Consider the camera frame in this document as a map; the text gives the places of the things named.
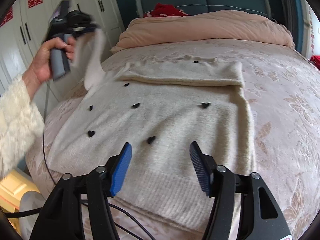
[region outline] pink floral bedspread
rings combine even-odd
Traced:
[[[152,57],[170,59],[193,55],[243,63],[245,97],[255,117],[255,149],[258,170],[274,194],[292,232],[298,239],[320,208],[320,72],[294,50],[255,41],[212,39],[151,45],[122,50],[103,63],[111,70],[127,61]],[[62,125],[73,113],[86,91],[79,86],[48,116],[45,128],[45,154]],[[46,170],[42,138],[26,156],[32,178],[47,197],[53,183]],[[55,181],[61,174],[51,171]],[[171,221],[152,219],[142,210],[129,209],[126,203],[110,200],[132,213],[158,240],[201,239],[206,225],[197,231],[181,228]],[[147,235],[119,211],[112,211],[115,222],[147,239]],[[83,207],[86,239],[92,239],[87,209]],[[236,239],[237,219],[230,239]],[[118,230],[121,239],[134,239]]]

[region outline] fur coat sleeve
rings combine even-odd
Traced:
[[[0,180],[18,164],[43,130],[43,118],[18,76],[0,97]]]

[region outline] red paper cutout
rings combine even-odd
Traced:
[[[7,14],[5,15],[4,19],[2,20],[2,23],[0,24],[0,27],[2,25],[4,25],[5,23],[7,23],[8,21],[10,21],[13,18],[13,11],[12,11],[12,7],[9,9],[9,11],[7,12]]]
[[[28,0],[28,7],[31,8],[33,6],[42,4],[43,0]]]

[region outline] blue gripper pad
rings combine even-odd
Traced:
[[[110,193],[114,197],[122,187],[124,177],[129,167],[132,157],[132,147],[130,143],[125,143],[114,167],[111,170]]]
[[[197,142],[192,142],[189,153],[193,167],[196,170],[198,181],[203,192],[211,196],[211,184],[213,183],[213,172],[210,169],[204,154],[201,152]]]

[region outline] wrist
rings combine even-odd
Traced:
[[[41,82],[38,80],[32,68],[29,68],[23,74],[22,80],[26,84],[28,94],[30,96],[30,99],[32,100],[35,93],[38,91],[39,87],[41,86]]]

